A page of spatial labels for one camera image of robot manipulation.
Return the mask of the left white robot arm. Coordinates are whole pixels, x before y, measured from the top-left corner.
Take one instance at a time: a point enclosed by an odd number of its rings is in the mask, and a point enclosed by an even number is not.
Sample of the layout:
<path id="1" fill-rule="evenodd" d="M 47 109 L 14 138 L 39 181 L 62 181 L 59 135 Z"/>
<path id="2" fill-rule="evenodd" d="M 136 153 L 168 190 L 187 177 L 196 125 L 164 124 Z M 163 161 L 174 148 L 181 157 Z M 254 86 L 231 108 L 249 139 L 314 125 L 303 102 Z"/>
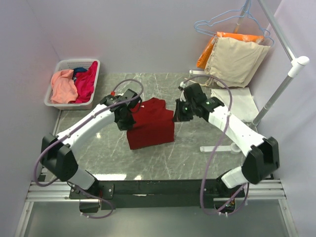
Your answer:
<path id="1" fill-rule="evenodd" d="M 116 123 L 119 130 L 131 129 L 135 124 L 131 109 L 140 100 L 140 96 L 131 89 L 123 95 L 104 97 L 88 115 L 70 128 L 57 135 L 43 137 L 39 162 L 60 181 L 78 186 L 85 197 L 98 196 L 98 179 L 79 167 L 76 155 L 89 138 L 112 123 Z"/>

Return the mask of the dark red t-shirt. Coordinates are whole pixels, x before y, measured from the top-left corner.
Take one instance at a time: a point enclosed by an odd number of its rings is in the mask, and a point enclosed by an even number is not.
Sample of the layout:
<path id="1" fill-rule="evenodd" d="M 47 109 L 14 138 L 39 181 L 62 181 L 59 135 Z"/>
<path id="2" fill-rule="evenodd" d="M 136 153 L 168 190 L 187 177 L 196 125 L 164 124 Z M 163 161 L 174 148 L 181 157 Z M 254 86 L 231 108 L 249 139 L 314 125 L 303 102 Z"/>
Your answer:
<path id="1" fill-rule="evenodd" d="M 151 98 L 131 111 L 136 122 L 126 133 L 131 150 L 174 142 L 173 111 L 165 100 Z"/>

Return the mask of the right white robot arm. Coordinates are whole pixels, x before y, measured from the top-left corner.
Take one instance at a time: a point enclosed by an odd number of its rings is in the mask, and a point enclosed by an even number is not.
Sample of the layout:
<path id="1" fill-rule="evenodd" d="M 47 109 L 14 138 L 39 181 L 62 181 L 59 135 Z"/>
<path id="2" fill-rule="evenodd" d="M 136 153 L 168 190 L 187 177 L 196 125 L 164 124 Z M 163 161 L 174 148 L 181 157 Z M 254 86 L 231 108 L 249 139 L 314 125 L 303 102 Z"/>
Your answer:
<path id="1" fill-rule="evenodd" d="M 217 193 L 228 197 L 234 188 L 245 183 L 258 184 L 279 169 L 279 148 L 275 138 L 255 132 L 230 112 L 217 97 L 208 98 L 198 83 L 179 86 L 174 122 L 190 121 L 194 116 L 220 129 L 241 150 L 244 163 L 216 179 Z"/>

